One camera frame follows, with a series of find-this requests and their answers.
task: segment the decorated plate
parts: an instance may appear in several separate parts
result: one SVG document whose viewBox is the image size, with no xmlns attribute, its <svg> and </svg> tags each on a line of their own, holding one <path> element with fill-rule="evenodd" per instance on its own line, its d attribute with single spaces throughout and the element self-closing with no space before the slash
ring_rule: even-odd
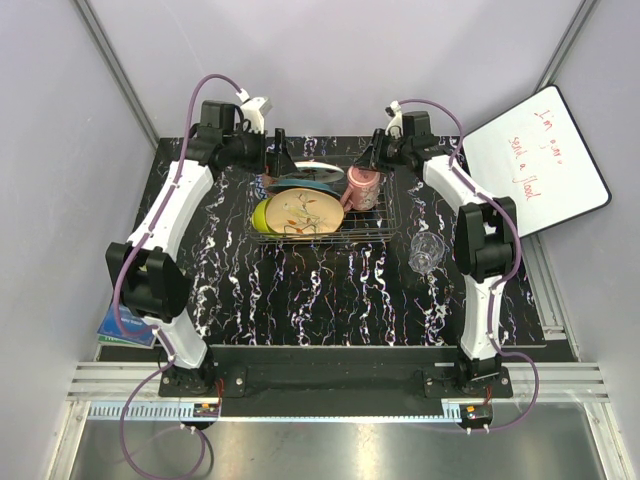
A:
<svg viewBox="0 0 640 480">
<path fill-rule="evenodd" d="M 282 180 L 279 180 L 277 183 L 269 185 L 267 187 L 267 191 L 271 194 L 277 194 L 291 188 L 309 188 L 311 190 L 318 190 L 340 200 L 340 194 L 333 191 L 330 186 L 320 182 L 314 182 L 311 180 L 300 180 L 297 178 L 284 178 Z"/>
<path fill-rule="evenodd" d="M 320 183 L 332 183 L 337 182 L 344 177 L 344 170 L 335 165 L 328 163 L 305 161 L 296 162 L 298 171 L 291 173 L 282 178 L 296 178 L 299 180 L 313 180 Z"/>
<path fill-rule="evenodd" d="M 267 207 L 267 225 L 277 233 L 314 235 L 340 228 L 344 210 L 340 202 L 326 193 L 292 188 L 279 193 Z"/>
</svg>

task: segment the green cup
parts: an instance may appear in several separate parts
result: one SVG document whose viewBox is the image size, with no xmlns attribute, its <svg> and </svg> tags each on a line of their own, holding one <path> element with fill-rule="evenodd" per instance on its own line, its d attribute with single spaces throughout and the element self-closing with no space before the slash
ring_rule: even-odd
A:
<svg viewBox="0 0 640 480">
<path fill-rule="evenodd" d="M 261 233 L 275 233 L 275 231 L 267 225 L 267 207 L 269 206 L 269 202 L 271 202 L 271 198 L 262 200 L 256 206 L 256 209 L 253 211 L 253 215 L 251 215 L 251 225 Z"/>
</svg>

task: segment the pink mug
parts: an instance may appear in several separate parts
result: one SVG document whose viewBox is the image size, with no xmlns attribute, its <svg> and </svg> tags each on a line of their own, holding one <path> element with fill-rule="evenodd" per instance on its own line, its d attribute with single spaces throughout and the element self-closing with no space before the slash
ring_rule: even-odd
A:
<svg viewBox="0 0 640 480">
<path fill-rule="evenodd" d="M 354 210 L 371 210 L 378 203 L 380 194 L 380 172 L 349 167 L 347 172 L 349 186 L 340 203 L 345 212 Z"/>
</svg>

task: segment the clear plastic cup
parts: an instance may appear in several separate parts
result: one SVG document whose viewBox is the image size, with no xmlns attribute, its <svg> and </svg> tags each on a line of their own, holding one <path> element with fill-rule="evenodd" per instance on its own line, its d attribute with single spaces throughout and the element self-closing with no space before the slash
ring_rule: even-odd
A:
<svg viewBox="0 0 640 480">
<path fill-rule="evenodd" d="M 433 270 L 444 256 L 444 242 L 431 232 L 416 233 L 411 239 L 409 266 L 422 275 Z"/>
</svg>

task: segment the metal floor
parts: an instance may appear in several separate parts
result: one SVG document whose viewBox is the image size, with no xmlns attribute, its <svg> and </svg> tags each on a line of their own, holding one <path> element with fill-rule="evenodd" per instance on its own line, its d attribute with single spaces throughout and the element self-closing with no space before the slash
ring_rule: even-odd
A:
<svg viewBox="0 0 640 480">
<path fill-rule="evenodd" d="M 517 415 L 496 405 L 496 424 Z M 169 422 L 129 422 L 129 450 Z M 206 433 L 215 451 L 194 479 L 604 479 L 585 412 L 579 405 L 537 405 L 524 424 L 490 435 L 445 434 L 428 425 L 225 423 Z M 196 438 L 171 432 L 135 456 L 155 475 L 187 472 L 200 452 Z M 121 460 L 118 424 L 88 421 L 71 478 L 138 479 Z"/>
</svg>

